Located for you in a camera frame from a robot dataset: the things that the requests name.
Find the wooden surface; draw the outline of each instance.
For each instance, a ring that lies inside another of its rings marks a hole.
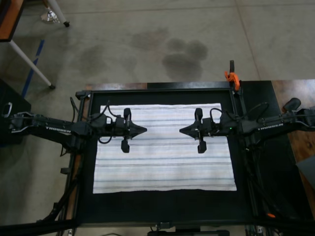
[[[13,31],[19,21],[24,0],[12,0],[12,3],[6,13],[0,26],[0,40],[11,41]]]
[[[147,83],[99,84],[86,86],[86,90],[134,90],[134,89],[147,89]]]
[[[315,106],[315,80],[273,81],[272,85],[280,109],[291,98],[299,98],[300,108]],[[315,132],[295,131],[288,134],[296,162],[303,161],[315,154]],[[315,218],[315,191],[302,173],[301,179]]]
[[[297,97],[301,100],[301,108],[309,108],[315,106],[315,80],[295,80],[295,81],[273,81],[272,82],[278,105],[280,109],[291,98]],[[87,85],[86,90],[133,90],[147,89],[147,83],[134,84],[100,84]],[[84,116],[87,116],[89,100],[85,103]],[[293,149],[296,162],[300,162],[315,154],[315,132],[295,131],[290,133],[289,139]],[[76,156],[75,169],[77,172],[81,156]],[[301,174],[301,179],[305,188],[309,204],[315,218],[315,191]],[[67,219],[72,219],[75,203],[75,192],[72,193],[67,211]]]

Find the table leg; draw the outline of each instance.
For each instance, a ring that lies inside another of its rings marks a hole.
[[[60,20],[60,22],[62,22],[66,27],[69,27],[69,21],[67,21],[65,19],[65,17],[63,16],[63,12],[61,11],[58,3],[56,2],[56,0],[48,0],[50,6],[53,8],[53,10],[55,11],[55,14],[58,16],[58,19]]]
[[[25,53],[19,48],[18,45],[16,45],[15,42],[13,42],[13,40],[11,40],[9,42],[9,44],[13,47],[13,49],[17,52],[17,54],[19,54],[21,56],[21,58],[24,59],[24,61],[26,61],[26,63],[40,76],[40,78],[46,83],[48,84],[49,88],[51,89],[55,89],[56,87],[54,85],[52,85],[52,83],[43,75],[43,73],[40,72],[40,70],[36,67],[36,65],[34,65],[34,63],[25,55]]]

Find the white towel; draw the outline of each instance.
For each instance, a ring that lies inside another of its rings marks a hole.
[[[110,106],[112,113],[131,109],[133,123],[148,131],[129,140],[130,153],[121,150],[122,137],[97,144],[93,193],[141,190],[203,189],[236,191],[226,137],[206,137],[207,151],[197,152],[198,140],[179,132],[193,124],[196,108],[209,117],[216,104]],[[220,112],[213,110],[215,122]]]

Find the clamp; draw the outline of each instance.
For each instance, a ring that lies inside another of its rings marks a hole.
[[[230,60],[230,73],[227,71],[224,72],[226,80],[234,83],[234,90],[238,91],[240,89],[240,80],[238,79],[237,74],[234,73],[234,61]]]

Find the floor stain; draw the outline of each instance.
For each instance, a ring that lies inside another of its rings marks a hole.
[[[204,44],[197,40],[186,44],[183,40],[171,39],[167,48],[170,52],[175,51],[162,60],[169,78],[174,81],[196,81],[201,78],[201,62],[208,56],[208,48]]]
[[[103,55],[104,46],[95,45],[83,50],[78,59],[75,59],[73,63],[76,64],[76,67],[83,75],[94,76],[108,69]]]
[[[169,37],[167,28],[159,28],[155,31],[146,31],[134,34],[130,45],[144,51],[156,49]]]
[[[137,58],[135,56],[121,57],[119,59],[120,64],[125,71],[131,76],[133,82],[137,82],[138,78],[135,73],[137,66]]]
[[[186,47],[186,42],[182,39],[172,38],[167,42],[167,49],[169,51],[180,52]]]

